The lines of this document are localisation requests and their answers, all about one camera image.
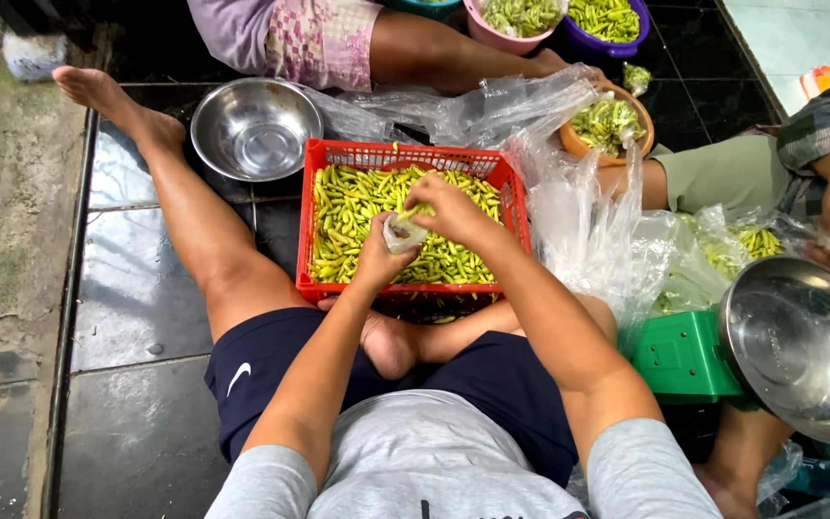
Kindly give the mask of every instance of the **gray t-shirt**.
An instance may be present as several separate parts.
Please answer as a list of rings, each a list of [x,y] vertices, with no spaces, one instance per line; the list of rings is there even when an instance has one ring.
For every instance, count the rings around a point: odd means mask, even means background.
[[[504,430],[457,395],[413,390],[339,417],[322,492],[306,460],[280,445],[239,456],[208,519],[588,517],[534,474]],[[665,424],[631,419],[601,433],[588,458],[600,519],[721,519]]]

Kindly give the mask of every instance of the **green scale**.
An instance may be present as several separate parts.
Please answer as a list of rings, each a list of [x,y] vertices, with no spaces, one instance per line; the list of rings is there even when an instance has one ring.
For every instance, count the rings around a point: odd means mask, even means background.
[[[711,404],[730,397],[736,407],[757,407],[720,343],[718,308],[646,321],[632,362],[659,404]]]

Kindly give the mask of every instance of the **bare foot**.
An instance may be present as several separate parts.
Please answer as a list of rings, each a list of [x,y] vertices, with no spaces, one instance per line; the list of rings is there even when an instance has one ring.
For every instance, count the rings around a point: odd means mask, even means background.
[[[336,299],[319,301],[319,310],[328,312]],[[363,323],[361,347],[374,363],[376,372],[387,381],[406,376],[418,362],[418,345],[411,340],[413,325],[370,310]]]
[[[559,54],[554,53],[552,49],[542,49],[537,53],[537,55],[530,58],[530,60],[537,62],[543,67],[545,76],[555,74],[569,65],[568,63],[562,61]]]
[[[53,80],[71,100],[104,115],[129,135],[142,152],[143,145],[180,150],[184,126],[174,117],[136,104],[110,76],[94,68],[60,66]]]
[[[712,467],[694,464],[694,474],[707,489],[709,497],[720,507],[724,519],[758,519],[754,498],[743,497],[730,490],[723,482],[725,478],[713,475]]]

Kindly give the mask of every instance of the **stainless steel bowl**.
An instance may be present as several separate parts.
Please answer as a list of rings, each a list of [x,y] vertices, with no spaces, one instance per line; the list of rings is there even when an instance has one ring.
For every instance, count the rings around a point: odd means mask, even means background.
[[[197,106],[191,140],[217,173],[248,182],[303,168],[306,139],[322,137],[322,116],[292,84],[246,77],[214,89]]]
[[[830,273],[804,259],[749,265],[723,297],[720,338],[767,410],[830,443]]]

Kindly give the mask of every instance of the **black tile floor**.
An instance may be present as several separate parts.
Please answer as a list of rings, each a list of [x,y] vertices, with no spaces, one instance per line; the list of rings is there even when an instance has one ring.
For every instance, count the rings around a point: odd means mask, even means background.
[[[695,148],[774,122],[712,0],[648,3],[652,31],[631,61],[655,77],[642,101],[658,142]],[[166,7],[173,12],[163,10],[162,20],[118,20],[124,31],[108,70],[135,100],[187,124],[203,95],[241,75],[208,55],[184,3]],[[595,65],[619,80],[620,63]],[[258,249],[293,277],[302,176],[232,181],[203,165],[190,142],[185,149],[255,232]],[[106,121],[90,179],[56,509],[60,517],[202,517],[227,472],[201,380],[212,348],[204,301],[171,247],[143,159]],[[20,395],[2,399],[0,419],[27,428]],[[715,409],[665,411],[685,450],[706,457]]]

